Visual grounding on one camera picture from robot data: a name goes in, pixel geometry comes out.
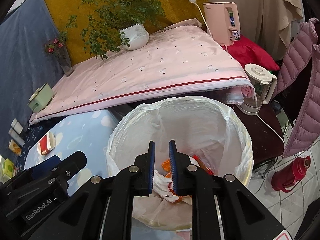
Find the red cushion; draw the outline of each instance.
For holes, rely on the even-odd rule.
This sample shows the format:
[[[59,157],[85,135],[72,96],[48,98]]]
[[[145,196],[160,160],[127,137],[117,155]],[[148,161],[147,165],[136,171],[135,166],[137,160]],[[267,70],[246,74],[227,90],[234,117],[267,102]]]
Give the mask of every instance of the red cushion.
[[[269,71],[279,70],[278,64],[258,44],[241,35],[241,39],[228,46],[228,53],[234,57],[242,67],[254,63]]]

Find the white plastic bag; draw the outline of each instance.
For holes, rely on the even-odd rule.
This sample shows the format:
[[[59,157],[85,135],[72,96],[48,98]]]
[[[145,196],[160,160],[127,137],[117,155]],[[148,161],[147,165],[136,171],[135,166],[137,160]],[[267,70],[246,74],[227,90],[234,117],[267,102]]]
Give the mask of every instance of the white plastic bag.
[[[234,174],[249,184],[253,152],[251,137],[229,106],[199,96],[168,98],[151,105],[142,104],[127,114],[108,142],[106,161],[110,176],[133,165],[137,155],[156,144],[155,169],[165,174],[161,163],[169,158],[169,141],[179,152],[196,154],[215,175]],[[192,227],[192,209],[187,203],[173,204],[156,193],[135,197],[134,218],[160,230]]]

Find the pink water dispenser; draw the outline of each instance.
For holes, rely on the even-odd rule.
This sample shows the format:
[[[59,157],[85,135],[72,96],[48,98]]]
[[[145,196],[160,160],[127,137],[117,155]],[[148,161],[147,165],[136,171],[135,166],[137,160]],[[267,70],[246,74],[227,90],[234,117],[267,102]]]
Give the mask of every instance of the pink water dispenser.
[[[237,4],[230,2],[204,3],[205,20],[212,38],[221,46],[233,45],[240,39]]]

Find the power cord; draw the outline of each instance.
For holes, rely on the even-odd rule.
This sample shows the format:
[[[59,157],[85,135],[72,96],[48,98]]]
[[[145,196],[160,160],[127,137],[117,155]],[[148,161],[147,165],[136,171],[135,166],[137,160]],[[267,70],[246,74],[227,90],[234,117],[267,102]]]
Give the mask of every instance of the power cord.
[[[205,26],[207,26],[207,32],[208,32],[208,34],[210,35],[210,37],[212,38],[212,35],[211,35],[211,32],[210,32],[209,27],[208,27],[208,25],[207,25],[207,22],[205,21],[204,16],[203,16],[203,14],[202,14],[202,11],[201,11],[199,5],[197,5],[196,0],[188,0],[188,1],[189,1],[190,3],[195,4],[195,5],[198,7],[198,9],[199,9],[199,11],[200,11],[200,14],[201,14],[201,17],[202,17],[202,19],[203,19],[203,21],[204,21],[204,23],[205,23]]]
[[[257,116],[266,126],[268,126],[271,130],[273,130],[273,128],[272,128],[270,125],[268,125],[265,121],[263,121],[262,118],[261,118],[260,116],[258,116],[258,114],[256,114],[256,116]],[[280,136],[275,130],[273,130],[273,132],[280,138],[280,140],[283,142],[283,145],[284,145],[284,140],[281,138],[281,136]]]

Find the blue curtain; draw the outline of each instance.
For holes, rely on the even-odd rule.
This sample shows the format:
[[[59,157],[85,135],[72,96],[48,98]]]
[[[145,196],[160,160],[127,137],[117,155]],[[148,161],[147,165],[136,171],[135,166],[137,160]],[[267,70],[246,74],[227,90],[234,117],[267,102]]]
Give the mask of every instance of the blue curtain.
[[[59,35],[44,0],[26,0],[0,25],[0,155],[16,161],[8,149],[14,118],[27,127],[28,107],[34,91],[63,76],[57,60],[44,51],[45,43]]]

